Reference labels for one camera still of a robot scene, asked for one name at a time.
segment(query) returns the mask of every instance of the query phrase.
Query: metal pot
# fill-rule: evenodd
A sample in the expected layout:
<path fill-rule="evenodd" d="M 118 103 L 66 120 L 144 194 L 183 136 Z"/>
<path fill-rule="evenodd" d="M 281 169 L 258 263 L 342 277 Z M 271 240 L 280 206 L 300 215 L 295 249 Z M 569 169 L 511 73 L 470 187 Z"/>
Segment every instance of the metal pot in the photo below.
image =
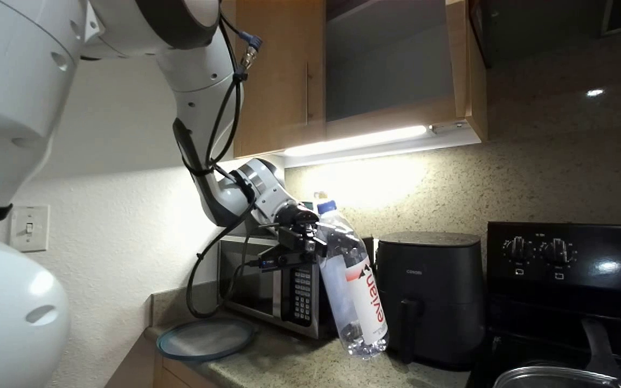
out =
<path fill-rule="evenodd" d="M 621 369 L 612 356 L 610 341 L 600 322 L 582 320 L 591 347 L 586 370 L 556 366 L 525 366 L 498 377 L 493 388 L 621 388 Z"/>

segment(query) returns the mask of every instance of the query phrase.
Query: switch plate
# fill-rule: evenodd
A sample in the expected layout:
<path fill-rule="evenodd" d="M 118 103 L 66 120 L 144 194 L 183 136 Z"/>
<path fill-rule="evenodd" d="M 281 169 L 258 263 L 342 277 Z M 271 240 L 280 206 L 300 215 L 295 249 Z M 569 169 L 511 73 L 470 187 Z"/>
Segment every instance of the switch plate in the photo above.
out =
<path fill-rule="evenodd" d="M 20 252 L 39 252 L 49 248 L 50 207 L 15 206 L 11 212 L 9 245 Z"/>

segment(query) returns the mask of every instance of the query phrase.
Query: stove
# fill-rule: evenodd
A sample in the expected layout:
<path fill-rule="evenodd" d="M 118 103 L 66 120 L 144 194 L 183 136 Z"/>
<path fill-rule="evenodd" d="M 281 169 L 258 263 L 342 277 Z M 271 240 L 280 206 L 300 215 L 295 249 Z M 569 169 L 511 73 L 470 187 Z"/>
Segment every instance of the stove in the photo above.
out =
<path fill-rule="evenodd" d="M 468 388 L 521 366 L 584 369 L 581 319 L 606 328 L 621 367 L 621 226 L 489 223 L 486 339 Z"/>

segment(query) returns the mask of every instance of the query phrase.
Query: granite countertop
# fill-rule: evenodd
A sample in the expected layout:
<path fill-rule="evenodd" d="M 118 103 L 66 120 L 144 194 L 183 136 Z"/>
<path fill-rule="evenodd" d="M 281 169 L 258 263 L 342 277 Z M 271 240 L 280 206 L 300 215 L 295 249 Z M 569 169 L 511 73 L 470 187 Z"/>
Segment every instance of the granite countertop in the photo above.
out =
<path fill-rule="evenodd" d="M 172 306 L 183 304 L 183 292 L 175 290 Z M 154 341 L 172 324 L 160 322 L 165 317 L 160 298 L 153 294 L 153 326 L 146 329 L 146 337 Z M 218 315 L 235 315 L 222 312 Z M 363 361 L 348 356 L 337 338 L 316 341 L 298 336 L 247 317 L 257 327 L 254 340 L 237 354 L 208 363 L 188 363 L 188 366 L 219 386 L 226 388 L 276 387 L 346 387 L 378 388 L 388 386 L 417 388 L 464 388 L 468 372 L 444 371 L 429 366 L 400 363 L 389 354 L 381 354 Z M 181 322 L 187 321 L 182 315 Z"/>

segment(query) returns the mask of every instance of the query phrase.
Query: water bottle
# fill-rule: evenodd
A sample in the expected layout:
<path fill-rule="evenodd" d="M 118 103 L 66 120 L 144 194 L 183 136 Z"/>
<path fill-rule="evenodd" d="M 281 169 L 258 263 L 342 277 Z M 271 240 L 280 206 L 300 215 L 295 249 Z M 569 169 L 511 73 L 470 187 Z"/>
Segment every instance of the water bottle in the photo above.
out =
<path fill-rule="evenodd" d="M 389 334 L 368 252 L 334 201 L 318 213 L 318 238 L 327 243 L 318 263 L 337 333 L 350 355 L 369 359 L 387 349 Z"/>

